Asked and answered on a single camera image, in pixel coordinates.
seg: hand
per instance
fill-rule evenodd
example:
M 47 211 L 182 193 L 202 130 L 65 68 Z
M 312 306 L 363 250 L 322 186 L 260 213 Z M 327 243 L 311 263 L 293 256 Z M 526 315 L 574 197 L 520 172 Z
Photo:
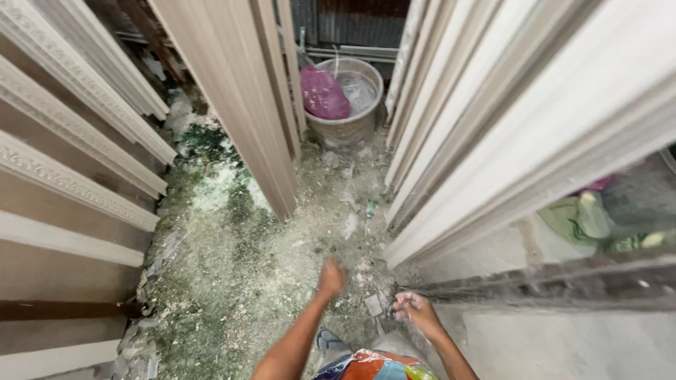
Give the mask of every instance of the hand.
M 431 341 L 446 336 L 446 330 L 439 322 L 439 317 L 427 298 L 415 293 L 399 293 L 394 298 L 397 299 L 394 308 L 399 310 L 395 314 L 396 319 L 410 320 Z
M 319 277 L 317 297 L 322 301 L 329 302 L 343 290 L 346 283 L 347 269 L 339 266 L 335 259 L 326 259 L 322 267 L 322 274 Z

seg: foot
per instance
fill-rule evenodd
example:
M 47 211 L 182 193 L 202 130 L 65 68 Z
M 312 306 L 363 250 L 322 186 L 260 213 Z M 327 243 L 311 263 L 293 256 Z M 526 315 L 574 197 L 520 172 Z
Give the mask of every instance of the foot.
M 349 351 L 347 344 L 343 343 L 334 333 L 321 329 L 317 333 L 317 348 L 324 354 L 327 350 Z

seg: gray bucket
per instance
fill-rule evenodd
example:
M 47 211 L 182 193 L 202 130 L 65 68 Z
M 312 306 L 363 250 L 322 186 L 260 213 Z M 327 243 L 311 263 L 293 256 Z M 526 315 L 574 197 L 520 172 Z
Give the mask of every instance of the gray bucket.
M 316 67 L 333 75 L 335 62 L 335 59 L 324 61 L 317 64 Z M 378 70 L 362 60 L 339 58 L 336 79 L 341 83 L 345 96 L 350 100 L 351 108 L 355 113 L 350 112 L 351 116 L 346 119 L 327 120 L 320 119 L 305 111 L 308 124 L 319 134 L 323 143 L 329 148 L 355 145 L 365 138 L 376 124 L 378 105 L 383 97 L 383 77 Z M 368 87 L 367 93 L 350 93 L 346 86 L 350 87 L 351 82 L 366 84 Z M 354 107 L 353 99 L 367 99 L 369 101 L 354 102 L 359 103 Z

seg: dirty floor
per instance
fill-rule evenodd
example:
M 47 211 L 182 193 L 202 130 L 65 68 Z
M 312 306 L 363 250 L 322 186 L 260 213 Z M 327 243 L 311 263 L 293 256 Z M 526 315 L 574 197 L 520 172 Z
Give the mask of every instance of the dirty floor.
M 138 294 L 150 315 L 126 342 L 137 353 L 156 347 L 158 379 L 248 379 L 304 309 L 329 256 L 349 268 L 350 280 L 322 327 L 355 349 L 402 328 L 392 317 L 393 278 L 381 259 L 391 239 L 383 130 L 348 154 L 306 141 L 295 162 L 298 207 L 286 223 L 269 210 L 220 130 L 193 124 L 174 138 L 183 156 L 166 178 Z M 385 310 L 376 318 L 364 303 L 374 294 Z M 148 378 L 149 356 L 134 354 L 125 379 Z M 317 360 L 313 348 L 304 379 Z

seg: corrugated metal sheet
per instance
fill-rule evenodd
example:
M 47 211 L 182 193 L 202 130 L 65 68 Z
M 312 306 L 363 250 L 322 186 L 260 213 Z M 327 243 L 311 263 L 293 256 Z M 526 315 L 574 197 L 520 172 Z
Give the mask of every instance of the corrugated metal sheet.
M 410 0 L 293 0 L 298 40 L 306 27 L 309 45 L 399 47 Z

